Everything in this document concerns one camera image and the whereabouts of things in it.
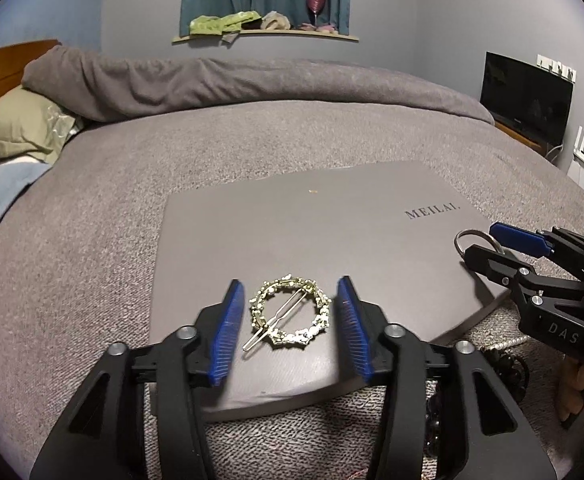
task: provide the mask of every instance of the black television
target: black television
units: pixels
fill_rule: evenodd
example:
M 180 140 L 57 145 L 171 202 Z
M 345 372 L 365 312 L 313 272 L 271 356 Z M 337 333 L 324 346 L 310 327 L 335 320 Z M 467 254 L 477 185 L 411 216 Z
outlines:
M 563 142 L 574 84 L 533 65 L 487 53 L 480 102 L 531 140 Z

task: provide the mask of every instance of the tv stand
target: tv stand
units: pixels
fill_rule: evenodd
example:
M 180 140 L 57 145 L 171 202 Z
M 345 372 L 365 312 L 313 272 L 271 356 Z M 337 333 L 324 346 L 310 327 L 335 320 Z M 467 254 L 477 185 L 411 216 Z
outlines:
M 494 121 L 494 126 L 496 126 L 499 130 L 501 130 L 501 132 L 506 133 L 507 135 L 512 137 L 512 139 L 515 139 L 518 142 L 521 142 L 521 144 L 524 144 L 528 148 L 533 149 L 535 152 L 540 153 L 542 156 L 546 155 L 547 146 L 541 146 L 537 142 L 534 142 L 533 140 L 528 139 L 523 134 L 511 129 L 509 126 L 507 126 L 507 124 L 503 124 L 503 123 L 499 122 L 498 120 Z

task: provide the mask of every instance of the gray wall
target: gray wall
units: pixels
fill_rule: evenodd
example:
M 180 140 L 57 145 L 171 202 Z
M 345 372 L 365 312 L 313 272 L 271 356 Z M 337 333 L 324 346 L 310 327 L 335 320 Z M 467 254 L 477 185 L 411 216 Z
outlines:
M 201 40 L 172 45 L 181 0 L 103 0 L 102 50 L 124 57 L 292 57 L 412 72 L 417 0 L 351 0 L 350 34 L 360 43 L 307 37 L 243 37 L 230 47 Z
M 537 54 L 577 70 L 559 165 L 569 165 L 584 127 L 584 3 L 581 0 L 419 0 L 415 74 L 480 97 L 485 52 L 536 64 Z
M 0 46 L 47 38 L 100 50 L 101 0 L 0 1 Z

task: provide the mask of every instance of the metal ring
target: metal ring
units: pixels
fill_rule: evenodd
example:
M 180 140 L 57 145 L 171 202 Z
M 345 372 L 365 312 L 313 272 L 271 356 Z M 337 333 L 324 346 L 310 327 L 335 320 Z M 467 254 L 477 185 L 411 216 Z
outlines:
M 464 231 L 461 231 L 459 234 L 457 234 L 456 237 L 454 237 L 454 247 L 456 247 L 456 252 L 460 254 L 460 257 L 462 259 L 465 259 L 465 251 L 460 248 L 460 245 L 458 243 L 458 239 L 462 238 L 464 236 L 468 236 L 468 235 L 474 235 L 474 236 L 477 236 L 479 238 L 483 238 L 483 240 L 485 240 L 486 242 L 489 242 L 489 244 L 494 248 L 494 250 L 497 253 L 505 254 L 505 250 L 504 250 L 503 246 L 501 244 L 499 244 L 498 241 L 496 240 L 496 238 L 494 238 L 492 235 L 490 235 L 486 232 L 480 231 L 478 229 L 465 229 Z

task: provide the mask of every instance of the green pillow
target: green pillow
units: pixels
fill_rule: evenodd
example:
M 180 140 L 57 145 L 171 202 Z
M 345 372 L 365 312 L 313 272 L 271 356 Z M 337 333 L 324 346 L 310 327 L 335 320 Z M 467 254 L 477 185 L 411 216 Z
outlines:
M 0 158 L 29 154 L 54 164 L 75 117 L 20 85 L 0 98 Z

